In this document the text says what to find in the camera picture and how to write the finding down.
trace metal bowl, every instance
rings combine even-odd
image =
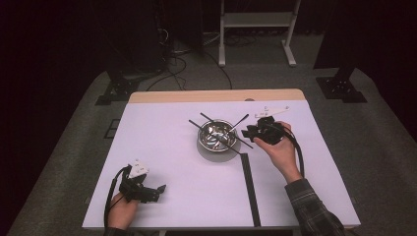
[[[213,120],[206,122],[203,130],[199,130],[198,138],[200,144],[211,151],[225,151],[236,144],[237,132],[230,130],[232,124],[223,120]]]

